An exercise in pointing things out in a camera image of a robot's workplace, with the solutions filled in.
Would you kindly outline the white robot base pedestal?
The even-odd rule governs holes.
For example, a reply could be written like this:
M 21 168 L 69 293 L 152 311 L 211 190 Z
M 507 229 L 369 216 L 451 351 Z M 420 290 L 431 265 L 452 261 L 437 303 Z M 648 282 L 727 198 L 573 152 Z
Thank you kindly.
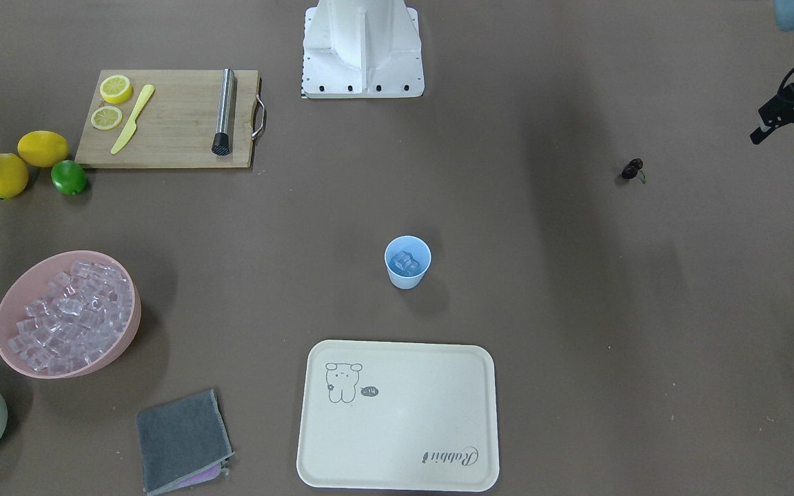
M 425 93 L 419 15 L 403 1 L 319 1 L 303 16 L 301 97 Z

